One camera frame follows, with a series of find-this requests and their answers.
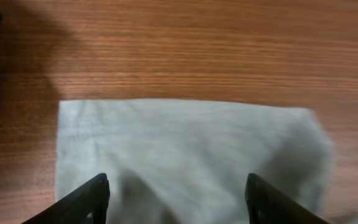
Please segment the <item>light blue t-shirt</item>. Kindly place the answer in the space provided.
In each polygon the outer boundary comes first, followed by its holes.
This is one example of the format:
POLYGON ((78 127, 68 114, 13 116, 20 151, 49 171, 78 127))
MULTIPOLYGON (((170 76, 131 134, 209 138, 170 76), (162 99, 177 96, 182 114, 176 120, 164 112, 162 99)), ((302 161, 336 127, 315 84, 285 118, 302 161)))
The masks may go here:
POLYGON ((256 173, 316 212, 334 165, 304 108, 193 100, 72 100, 58 112, 56 197, 96 174, 108 223, 247 223, 256 173))

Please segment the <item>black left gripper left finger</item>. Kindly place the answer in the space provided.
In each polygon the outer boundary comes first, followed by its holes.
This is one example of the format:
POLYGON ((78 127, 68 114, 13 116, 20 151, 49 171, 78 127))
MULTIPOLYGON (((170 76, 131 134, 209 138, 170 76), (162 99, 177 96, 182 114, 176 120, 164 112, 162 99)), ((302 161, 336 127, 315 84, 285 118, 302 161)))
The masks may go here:
POLYGON ((100 173, 23 224, 105 224, 109 198, 107 175, 100 173))

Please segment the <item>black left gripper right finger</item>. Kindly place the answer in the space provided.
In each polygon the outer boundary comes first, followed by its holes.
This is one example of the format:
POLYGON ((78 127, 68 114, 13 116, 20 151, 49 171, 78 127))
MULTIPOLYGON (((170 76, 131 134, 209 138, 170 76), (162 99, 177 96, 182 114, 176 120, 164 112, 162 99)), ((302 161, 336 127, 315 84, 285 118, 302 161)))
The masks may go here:
POLYGON ((247 176, 244 196, 250 224, 328 224, 255 173, 247 176))

